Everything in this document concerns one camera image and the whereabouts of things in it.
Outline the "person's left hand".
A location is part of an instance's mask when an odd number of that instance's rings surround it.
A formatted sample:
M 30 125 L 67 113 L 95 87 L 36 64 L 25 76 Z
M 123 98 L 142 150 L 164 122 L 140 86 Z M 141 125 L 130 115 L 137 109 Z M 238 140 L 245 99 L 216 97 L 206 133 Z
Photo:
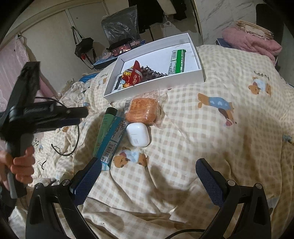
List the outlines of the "person's left hand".
M 33 181 L 34 173 L 33 165 L 35 164 L 34 147 L 29 146 L 25 154 L 20 157 L 13 158 L 8 152 L 1 151 L 0 167 L 1 167 L 1 184 L 9 191 L 8 176 L 6 170 L 9 169 L 16 177 L 18 182 L 30 184 Z

